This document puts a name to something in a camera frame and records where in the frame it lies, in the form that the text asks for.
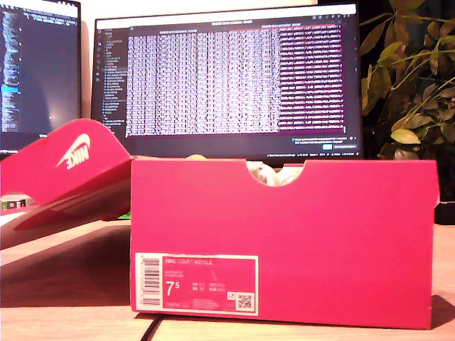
green object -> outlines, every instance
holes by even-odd
[[[121,216],[119,217],[119,219],[125,219],[125,220],[131,219],[131,212],[128,212],[128,213],[125,214],[125,215],[121,215]]]

size number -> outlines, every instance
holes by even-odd
[[[175,288],[175,289],[179,289],[180,288],[180,282],[166,281],[165,283],[169,285],[169,287],[168,287],[168,296],[171,295],[172,288]]]

wall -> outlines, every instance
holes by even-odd
[[[96,18],[222,11],[317,4],[317,0],[79,0],[82,9],[82,116],[90,117],[92,50]]]

desk surface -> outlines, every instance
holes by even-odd
[[[94,222],[0,252],[1,339],[139,341],[129,307],[129,222]],[[455,340],[455,227],[435,226],[433,329],[166,316],[148,340]]]

computer monitor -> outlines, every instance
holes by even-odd
[[[131,154],[360,158],[355,4],[95,21],[92,118]]]
[[[0,158],[80,117],[80,4],[0,0]]]

